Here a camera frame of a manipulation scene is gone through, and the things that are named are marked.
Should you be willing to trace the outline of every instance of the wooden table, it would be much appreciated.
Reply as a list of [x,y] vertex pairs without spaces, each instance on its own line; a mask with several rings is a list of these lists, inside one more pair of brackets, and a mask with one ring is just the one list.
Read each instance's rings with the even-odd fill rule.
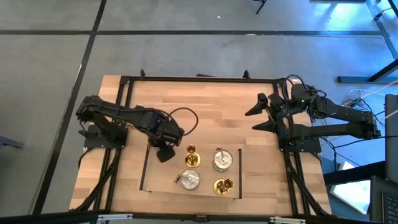
[[[104,76],[99,96],[103,100],[115,102],[119,81],[120,76]],[[142,105],[170,112],[175,108],[186,106],[198,114],[200,119],[198,127],[183,138],[181,146],[175,150],[177,154],[185,155],[187,144],[200,145],[198,153],[203,156],[207,153],[206,150],[213,153],[219,146],[229,150],[242,149],[242,199],[139,190],[147,137],[135,129],[130,129],[126,147],[121,153],[111,210],[131,213],[291,215],[286,170],[283,155],[279,151],[277,136],[251,129],[251,126],[267,119],[265,114],[244,116],[244,113],[256,103],[257,94],[260,92],[266,95],[271,94],[272,85],[135,81],[131,108]],[[179,111],[173,114],[173,117],[186,131],[195,122],[193,115],[188,111]],[[311,125],[305,113],[296,114],[294,121]],[[323,209],[330,213],[319,160],[309,153],[300,155],[306,186]],[[83,158],[70,208],[79,206],[97,184],[103,156],[104,149],[94,149]],[[172,164],[172,160],[162,165]],[[106,185],[100,208],[104,208],[107,189]],[[297,186],[295,186],[295,192],[299,212],[303,213]]]

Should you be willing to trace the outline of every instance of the black line on floor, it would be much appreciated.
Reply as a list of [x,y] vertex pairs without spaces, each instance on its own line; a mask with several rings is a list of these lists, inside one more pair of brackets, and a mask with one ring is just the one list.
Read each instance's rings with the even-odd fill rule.
[[91,30],[0,30],[0,35],[90,35]]
[[47,197],[47,193],[50,188],[51,180],[54,175],[55,168],[56,168],[57,162],[58,162],[58,158],[61,153],[62,145],[65,140],[65,135],[68,130],[70,118],[72,117],[73,109],[75,107],[75,102],[77,99],[77,95],[79,93],[81,82],[83,81],[83,77],[84,77],[84,74],[86,71],[88,59],[90,57],[90,53],[93,48],[96,31],[98,30],[98,27],[100,26],[101,18],[104,13],[105,5],[106,5],[106,0],[102,0],[101,4],[99,5],[98,13],[95,18],[95,23],[94,23],[93,29],[91,31],[90,38],[88,39],[85,53],[81,60],[81,65],[80,65],[78,74],[76,76],[75,84],[72,88],[72,92],[70,94],[66,110],[64,111],[64,114],[62,116],[62,120],[61,120],[60,126],[57,131],[56,138],[55,138],[53,146],[52,146],[52,150],[50,153],[51,156],[50,156],[49,163],[47,165],[47,169],[45,171],[44,176],[42,176],[41,182],[39,183],[39,186],[40,186],[39,193],[37,194],[37,197],[34,198],[35,204],[34,204],[33,211],[32,211],[32,214],[34,214],[34,215],[42,213],[45,199]]
[[97,35],[382,35],[380,31],[272,31],[272,30],[99,30]]
[[[366,1],[366,5],[368,6],[369,11],[371,12],[373,18],[377,15],[377,11],[374,8],[374,6],[372,5],[372,2],[370,0]],[[377,27],[379,28],[381,35],[383,36],[384,40],[386,41],[386,44],[388,46],[388,48],[391,51],[391,54],[393,56],[394,59],[398,59],[398,52],[396,50],[396,48],[394,47],[394,45],[391,42],[390,39],[390,35],[387,33],[386,29],[384,28],[383,24],[381,23],[381,21],[379,19],[373,19],[377,25]]]

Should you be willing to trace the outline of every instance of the wooden tabletop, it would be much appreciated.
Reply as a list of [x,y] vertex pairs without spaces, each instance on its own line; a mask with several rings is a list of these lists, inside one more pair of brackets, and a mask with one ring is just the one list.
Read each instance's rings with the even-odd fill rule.
[[[99,96],[115,102],[120,76],[106,75],[103,78]],[[122,102],[126,97],[125,86]],[[176,156],[161,164],[155,156],[149,156],[144,188],[139,190],[147,137],[130,129],[126,147],[122,150],[116,179],[112,211],[145,213],[178,213],[207,215],[291,215],[289,191],[283,155],[279,151],[277,136],[251,127],[264,122],[265,114],[246,117],[244,113],[257,101],[257,94],[273,92],[271,84],[263,83],[220,83],[220,82],[157,82],[135,81],[130,107],[142,105],[171,112],[175,108],[188,107],[199,117],[197,128],[184,136]],[[188,111],[173,114],[177,123],[186,131],[195,118]],[[307,114],[296,114],[295,123],[310,126]],[[171,182],[178,173],[188,167],[182,161],[187,146],[197,146],[197,153],[203,160],[194,169],[201,175],[201,192],[184,191],[180,185]],[[232,197],[238,193],[239,180],[236,167],[225,173],[217,173],[211,167],[211,157],[217,147],[235,153],[242,149],[242,199],[215,197],[210,194],[216,177],[231,178],[234,187]],[[94,149],[82,160],[70,208],[79,206],[97,184],[100,176],[104,149]],[[330,211],[326,187],[319,160],[309,153],[300,153],[305,184],[316,201],[327,212]],[[104,208],[108,185],[104,187],[100,208]],[[300,191],[295,186],[298,209],[303,213]]]

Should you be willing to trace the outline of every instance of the concrete floor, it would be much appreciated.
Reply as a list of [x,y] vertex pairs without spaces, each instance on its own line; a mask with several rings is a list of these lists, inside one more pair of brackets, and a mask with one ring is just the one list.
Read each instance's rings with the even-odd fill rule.
[[[373,4],[378,11],[389,7],[387,0]],[[0,29],[91,30],[99,5],[100,0],[0,1]],[[113,0],[106,4],[99,29],[378,30],[366,3],[268,0],[255,15],[258,6],[249,0]],[[395,14],[386,11],[380,20],[398,49]],[[87,40],[87,35],[0,35],[0,135],[25,142],[23,150],[4,147],[0,151],[0,216],[29,213]],[[259,78],[301,75],[341,103],[356,87],[337,84],[337,76],[371,76],[392,61],[380,36],[97,36],[76,102],[97,94],[103,75],[138,75],[144,69],[147,75],[157,76],[241,77],[247,69]],[[380,85],[359,87],[375,90]],[[398,94],[398,88],[381,93]],[[371,95],[366,101],[375,113],[384,110],[381,95]],[[83,145],[79,129],[72,117],[47,195],[46,213],[68,209]],[[333,143],[353,139],[346,136]],[[327,145],[322,150],[324,158],[333,159]],[[384,140],[353,144],[338,152],[361,165],[381,161]]]

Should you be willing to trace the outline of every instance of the gray floor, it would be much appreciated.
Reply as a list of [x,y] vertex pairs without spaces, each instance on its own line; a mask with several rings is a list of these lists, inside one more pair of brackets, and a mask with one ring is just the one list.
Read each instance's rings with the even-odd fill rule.
[[[90,30],[99,5],[99,0],[1,1],[0,29]],[[376,9],[380,11],[387,5],[382,0]],[[258,6],[258,2],[248,0],[113,0],[108,1],[99,28],[378,30],[365,3],[268,0],[260,14],[255,15]],[[387,11],[381,21],[398,48],[398,19]],[[0,35],[0,135],[26,144],[23,150],[4,147],[0,151],[0,216],[29,213],[87,40],[86,35]],[[348,99],[347,92],[356,87],[337,84],[337,76],[371,76],[392,61],[390,50],[379,36],[97,36],[76,102],[97,94],[103,75],[138,75],[144,69],[148,75],[157,76],[202,73],[241,77],[247,69],[252,77],[301,75],[307,83],[325,90],[335,103],[341,103]],[[359,87],[375,90],[380,85]],[[398,89],[392,86],[381,93],[398,94]],[[375,113],[384,110],[381,95],[371,95],[366,101]],[[327,119],[328,124],[337,122]],[[82,153],[79,128],[72,117],[45,203],[46,213],[68,209],[77,160]],[[333,143],[352,140],[342,137]],[[362,142],[338,151],[364,165],[384,159],[383,142]],[[328,146],[322,149],[323,157],[333,159]]]

